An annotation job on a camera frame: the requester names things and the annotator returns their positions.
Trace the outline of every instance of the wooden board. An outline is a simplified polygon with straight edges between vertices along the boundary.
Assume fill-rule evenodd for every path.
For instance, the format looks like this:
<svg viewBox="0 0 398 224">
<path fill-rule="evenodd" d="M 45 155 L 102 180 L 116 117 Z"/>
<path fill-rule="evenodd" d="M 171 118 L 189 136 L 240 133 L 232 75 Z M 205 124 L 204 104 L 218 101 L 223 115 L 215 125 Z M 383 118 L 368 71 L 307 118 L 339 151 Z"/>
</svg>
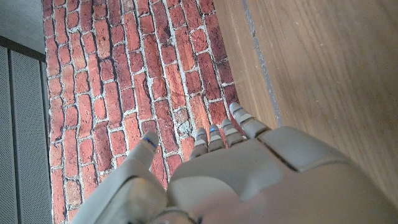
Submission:
<svg viewBox="0 0 398 224">
<path fill-rule="evenodd" d="M 242 24 L 242 19 L 246 18 L 242 5 L 224 4 L 220 7 L 223 8 L 223 16 L 220 17 L 217 12 L 218 23 L 220 27 L 227 27 L 222 29 L 222 35 L 236 91 L 239 99 L 242 99 L 240 103 L 245 108 L 250 108 L 250 112 L 270 128 L 276 128 L 277 120 L 267 89 L 255 88 L 257 83 L 265 83 L 265 80 L 253 41 L 247 41 L 251 40 L 252 36 L 247 24 Z"/>
<path fill-rule="evenodd" d="M 246 18 L 232 22 L 243 10 L 242 1 L 214 3 L 230 63 L 237 63 L 254 51 L 229 43 L 234 40 L 226 35 L 247 32 Z M 398 2 L 247 4 L 283 125 L 302 129 L 352 158 L 398 207 Z M 245 77 L 232 70 L 238 85 Z M 257 82 L 251 88 L 267 86 Z M 240 101 L 252 100 L 246 89 L 237 91 Z M 245 107 L 262 106 L 256 104 Z"/>
</svg>

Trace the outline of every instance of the robot finger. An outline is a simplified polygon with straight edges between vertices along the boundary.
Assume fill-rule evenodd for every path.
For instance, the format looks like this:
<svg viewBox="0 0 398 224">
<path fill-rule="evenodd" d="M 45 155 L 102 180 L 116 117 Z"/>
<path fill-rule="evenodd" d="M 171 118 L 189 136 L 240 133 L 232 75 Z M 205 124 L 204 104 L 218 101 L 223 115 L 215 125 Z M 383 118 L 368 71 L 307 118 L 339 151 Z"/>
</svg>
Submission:
<svg viewBox="0 0 398 224">
<path fill-rule="evenodd" d="M 209 152 L 213 152 L 217 149 L 224 149 L 225 145 L 223 139 L 221 138 L 220 130 L 217 125 L 212 124 L 209 130 L 210 142 L 209 142 Z"/>
<path fill-rule="evenodd" d="M 241 133 L 239 133 L 239 131 L 235 129 L 231 121 L 228 119 L 225 119 L 223 121 L 223 131 L 225 134 L 226 144 L 228 147 L 231 147 L 236 143 L 244 141 L 244 138 L 241 135 Z"/>
<path fill-rule="evenodd" d="M 157 134 L 153 131 L 148 131 L 139 140 L 138 144 L 129 153 L 126 159 L 141 161 L 149 169 L 158 145 L 159 137 Z"/>
<path fill-rule="evenodd" d="M 231 103 L 229 106 L 229 111 L 231 112 L 236 122 L 238 122 L 240 127 L 242 127 L 245 135 L 249 139 L 256 138 L 264 131 L 271 130 L 265 124 L 258 121 L 246 110 L 244 110 L 238 103 Z"/>
<path fill-rule="evenodd" d="M 207 145 L 208 141 L 206 130 L 204 128 L 200 128 L 197 130 L 197 139 L 195 141 L 195 145 L 193 146 L 193 150 L 189 159 L 191 160 L 198 156 L 206 154 L 208 152 Z"/>
</svg>

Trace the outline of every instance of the robotic hand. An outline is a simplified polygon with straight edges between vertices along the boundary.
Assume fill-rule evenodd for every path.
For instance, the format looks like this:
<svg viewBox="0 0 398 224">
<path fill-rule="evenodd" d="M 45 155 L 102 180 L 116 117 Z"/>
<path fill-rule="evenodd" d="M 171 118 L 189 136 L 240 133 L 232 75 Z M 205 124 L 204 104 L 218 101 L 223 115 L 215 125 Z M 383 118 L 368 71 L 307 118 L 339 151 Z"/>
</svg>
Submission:
<svg viewBox="0 0 398 224">
<path fill-rule="evenodd" d="M 74 223 L 396 223 L 394 206 L 347 157 L 290 127 L 271 130 L 237 103 L 246 138 L 223 121 L 197 131 L 167 190 L 149 172 L 159 143 L 145 133 L 81 206 Z"/>
</svg>

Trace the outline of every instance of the ventilation grille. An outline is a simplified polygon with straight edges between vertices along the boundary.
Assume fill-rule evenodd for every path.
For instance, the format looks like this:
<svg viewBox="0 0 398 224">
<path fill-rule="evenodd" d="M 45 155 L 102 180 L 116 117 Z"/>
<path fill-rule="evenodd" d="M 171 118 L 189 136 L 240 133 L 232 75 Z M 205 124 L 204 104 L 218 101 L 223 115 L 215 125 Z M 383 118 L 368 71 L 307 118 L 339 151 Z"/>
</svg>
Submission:
<svg viewBox="0 0 398 224">
<path fill-rule="evenodd" d="M 4 47 L 0 47 L 0 220 L 18 221 L 8 56 Z"/>
<path fill-rule="evenodd" d="M 12 52 L 21 220 L 51 222 L 47 145 L 39 61 Z"/>
</svg>

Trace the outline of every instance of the red brick wall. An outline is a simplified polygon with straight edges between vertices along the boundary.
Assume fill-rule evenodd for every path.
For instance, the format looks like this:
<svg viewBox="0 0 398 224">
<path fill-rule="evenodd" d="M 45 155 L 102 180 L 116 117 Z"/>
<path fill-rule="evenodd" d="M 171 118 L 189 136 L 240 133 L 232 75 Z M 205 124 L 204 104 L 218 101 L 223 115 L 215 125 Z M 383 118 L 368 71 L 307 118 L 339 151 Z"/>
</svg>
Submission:
<svg viewBox="0 0 398 224">
<path fill-rule="evenodd" d="M 70 221 L 147 130 L 166 187 L 236 90 L 212 0 L 43 0 L 53 218 Z"/>
</svg>

